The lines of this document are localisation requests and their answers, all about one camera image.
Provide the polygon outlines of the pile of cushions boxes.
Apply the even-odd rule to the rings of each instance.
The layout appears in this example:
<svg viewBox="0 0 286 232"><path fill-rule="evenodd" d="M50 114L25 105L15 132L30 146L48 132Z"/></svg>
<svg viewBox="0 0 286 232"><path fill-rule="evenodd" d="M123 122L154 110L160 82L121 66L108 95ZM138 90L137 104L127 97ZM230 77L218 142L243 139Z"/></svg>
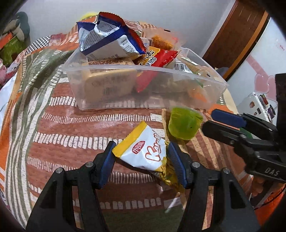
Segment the pile of cushions boxes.
<svg viewBox="0 0 286 232"><path fill-rule="evenodd" d="M9 67L27 48L29 32L28 15L25 12L17 12L1 35L1 60L5 67Z"/></svg>

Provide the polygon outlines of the blue chip bag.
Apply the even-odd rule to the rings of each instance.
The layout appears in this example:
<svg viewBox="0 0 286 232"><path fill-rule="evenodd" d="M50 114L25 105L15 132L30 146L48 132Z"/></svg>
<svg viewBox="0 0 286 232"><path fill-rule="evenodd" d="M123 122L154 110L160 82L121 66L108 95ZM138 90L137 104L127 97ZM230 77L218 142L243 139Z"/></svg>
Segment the blue chip bag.
<svg viewBox="0 0 286 232"><path fill-rule="evenodd" d="M89 60L136 59L146 53L139 35L124 20L109 12L100 12L95 22L79 21L79 50Z"/></svg>

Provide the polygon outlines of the wooden wardrobe white doors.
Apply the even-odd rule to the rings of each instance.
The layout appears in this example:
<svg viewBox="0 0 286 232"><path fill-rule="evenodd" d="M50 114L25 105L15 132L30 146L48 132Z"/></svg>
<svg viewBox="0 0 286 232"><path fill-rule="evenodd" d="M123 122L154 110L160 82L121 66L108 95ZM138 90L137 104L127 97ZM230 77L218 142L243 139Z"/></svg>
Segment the wooden wardrobe white doors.
<svg viewBox="0 0 286 232"><path fill-rule="evenodd" d="M271 18L250 54L228 79L223 97L230 111L250 108L250 97L264 95L277 112L275 75L285 73L285 37Z"/></svg>

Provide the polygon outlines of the green jelly cup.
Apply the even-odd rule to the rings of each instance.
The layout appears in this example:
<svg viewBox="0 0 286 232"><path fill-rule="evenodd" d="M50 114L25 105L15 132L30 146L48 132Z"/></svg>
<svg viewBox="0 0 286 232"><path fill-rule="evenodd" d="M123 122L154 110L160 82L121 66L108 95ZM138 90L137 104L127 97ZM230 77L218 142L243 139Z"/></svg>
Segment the green jelly cup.
<svg viewBox="0 0 286 232"><path fill-rule="evenodd" d="M168 129L172 136L187 141L196 135L203 120L199 111L176 106L171 108Z"/></svg>

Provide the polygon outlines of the yellow foam headboard tube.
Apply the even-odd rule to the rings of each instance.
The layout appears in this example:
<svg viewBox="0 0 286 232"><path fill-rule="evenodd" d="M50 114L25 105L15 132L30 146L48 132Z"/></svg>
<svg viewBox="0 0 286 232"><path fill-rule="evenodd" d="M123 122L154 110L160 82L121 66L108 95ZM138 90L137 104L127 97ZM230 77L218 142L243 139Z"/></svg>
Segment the yellow foam headboard tube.
<svg viewBox="0 0 286 232"><path fill-rule="evenodd" d="M83 16L81 16L80 21L97 16L98 12L87 12Z"/></svg>

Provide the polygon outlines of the checkered patchwork blanket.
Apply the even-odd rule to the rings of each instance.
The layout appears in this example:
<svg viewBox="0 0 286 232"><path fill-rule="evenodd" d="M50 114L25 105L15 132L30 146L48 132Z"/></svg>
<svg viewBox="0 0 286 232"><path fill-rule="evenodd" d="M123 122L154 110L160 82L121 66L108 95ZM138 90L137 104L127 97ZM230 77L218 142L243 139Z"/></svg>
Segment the checkered patchwork blanket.
<svg viewBox="0 0 286 232"><path fill-rule="evenodd" d="M3 86L15 75L15 73L18 71L18 67L21 61L27 54L43 47L58 45L65 36L66 34L59 33L41 37L29 45L27 48L25 48L19 55L16 56L16 59L7 68L4 77L1 77L1 88L3 88Z"/></svg>

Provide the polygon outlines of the orange puffed snack bag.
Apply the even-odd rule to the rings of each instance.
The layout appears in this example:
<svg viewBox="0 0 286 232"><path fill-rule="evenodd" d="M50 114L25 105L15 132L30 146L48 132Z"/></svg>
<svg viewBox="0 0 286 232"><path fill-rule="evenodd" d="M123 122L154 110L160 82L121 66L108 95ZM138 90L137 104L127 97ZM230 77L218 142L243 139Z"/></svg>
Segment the orange puffed snack bag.
<svg viewBox="0 0 286 232"><path fill-rule="evenodd" d="M166 41L165 39L161 38L158 35L153 36L152 38L152 47L164 49L164 50L172 50L173 45Z"/></svg>

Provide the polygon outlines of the yellow white snack packet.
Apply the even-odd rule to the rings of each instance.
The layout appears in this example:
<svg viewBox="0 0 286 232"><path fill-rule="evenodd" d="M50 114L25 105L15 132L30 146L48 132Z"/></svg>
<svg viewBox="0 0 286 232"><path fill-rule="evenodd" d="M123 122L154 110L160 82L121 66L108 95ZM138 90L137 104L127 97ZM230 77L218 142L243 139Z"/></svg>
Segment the yellow white snack packet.
<svg viewBox="0 0 286 232"><path fill-rule="evenodd" d="M167 157L167 145L146 122L142 121L115 148L113 154L132 167L144 169L177 192L185 192L174 166Z"/></svg>

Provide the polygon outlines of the brown wooden door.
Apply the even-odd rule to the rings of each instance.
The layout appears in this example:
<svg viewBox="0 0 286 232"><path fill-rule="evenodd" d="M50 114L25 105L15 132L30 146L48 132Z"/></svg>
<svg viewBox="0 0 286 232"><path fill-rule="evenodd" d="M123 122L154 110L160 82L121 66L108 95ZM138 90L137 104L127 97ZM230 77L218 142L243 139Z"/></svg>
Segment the brown wooden door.
<svg viewBox="0 0 286 232"><path fill-rule="evenodd" d="M270 16L259 1L235 1L203 59L213 68L226 68L228 80L250 54Z"/></svg>

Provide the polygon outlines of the square bread slice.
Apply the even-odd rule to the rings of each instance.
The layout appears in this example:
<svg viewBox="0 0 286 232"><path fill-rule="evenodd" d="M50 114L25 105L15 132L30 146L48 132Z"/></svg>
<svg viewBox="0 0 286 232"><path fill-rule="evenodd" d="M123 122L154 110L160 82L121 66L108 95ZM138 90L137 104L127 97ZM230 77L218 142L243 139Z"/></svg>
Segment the square bread slice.
<svg viewBox="0 0 286 232"><path fill-rule="evenodd" d="M135 69L84 69L82 73L81 99L87 103L113 100L130 94L134 89Z"/></svg>

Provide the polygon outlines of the orange striped patchwork quilt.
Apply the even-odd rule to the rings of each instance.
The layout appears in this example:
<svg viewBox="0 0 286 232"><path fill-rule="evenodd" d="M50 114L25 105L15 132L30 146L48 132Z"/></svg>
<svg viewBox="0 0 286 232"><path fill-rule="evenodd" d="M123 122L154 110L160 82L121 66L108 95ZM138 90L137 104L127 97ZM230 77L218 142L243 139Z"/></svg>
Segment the orange striped patchwork quilt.
<svg viewBox="0 0 286 232"><path fill-rule="evenodd" d="M57 168L80 168L141 121L170 139L163 109L80 110L61 69L77 46L73 27L58 45L27 54L14 76L1 129L1 198L21 230ZM186 194L121 161L97 195L110 231L176 231L187 202Z"/></svg>

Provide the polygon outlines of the red noodle snack bag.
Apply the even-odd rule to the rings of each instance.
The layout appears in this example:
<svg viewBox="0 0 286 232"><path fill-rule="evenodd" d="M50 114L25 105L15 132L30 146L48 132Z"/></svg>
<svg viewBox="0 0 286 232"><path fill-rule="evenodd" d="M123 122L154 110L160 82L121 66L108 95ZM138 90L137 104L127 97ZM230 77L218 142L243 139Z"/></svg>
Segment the red noodle snack bag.
<svg viewBox="0 0 286 232"><path fill-rule="evenodd" d="M173 61L178 54L179 52L175 50L164 50L150 46L144 55L135 59L133 62L136 65L163 68ZM136 91L140 93L145 90L156 75L156 72L153 70L141 71L137 75Z"/></svg>

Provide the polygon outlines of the clear plastic storage bin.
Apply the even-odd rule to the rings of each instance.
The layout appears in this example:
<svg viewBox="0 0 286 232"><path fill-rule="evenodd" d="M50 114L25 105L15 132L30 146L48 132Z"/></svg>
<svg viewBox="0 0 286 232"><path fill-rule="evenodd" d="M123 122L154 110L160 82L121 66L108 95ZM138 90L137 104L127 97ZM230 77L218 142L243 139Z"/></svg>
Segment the clear plastic storage bin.
<svg viewBox="0 0 286 232"><path fill-rule="evenodd" d="M81 110L103 108L209 109L227 89L219 76L160 67L89 62L76 49L62 67Z"/></svg>

